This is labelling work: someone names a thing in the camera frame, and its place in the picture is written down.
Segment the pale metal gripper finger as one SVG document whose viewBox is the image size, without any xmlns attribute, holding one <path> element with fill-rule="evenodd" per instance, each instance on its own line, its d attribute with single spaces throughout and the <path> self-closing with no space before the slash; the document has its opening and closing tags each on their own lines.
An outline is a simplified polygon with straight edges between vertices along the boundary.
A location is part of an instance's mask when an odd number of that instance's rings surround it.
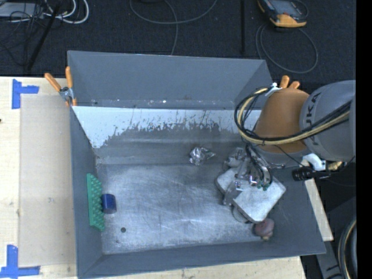
<svg viewBox="0 0 372 279">
<path fill-rule="evenodd" d="M 243 161 L 244 155 L 240 151 L 229 154 L 227 156 L 227 159 L 223 163 L 223 170 L 228 171 L 229 169 L 234 169 L 235 175 L 239 175 L 241 172 L 241 165 Z"/>
<path fill-rule="evenodd" d="M 233 199 L 235 199 L 242 191 L 242 182 L 234 180 L 229 183 L 224 193 L 223 204 L 226 206 L 233 205 Z"/>
</svg>

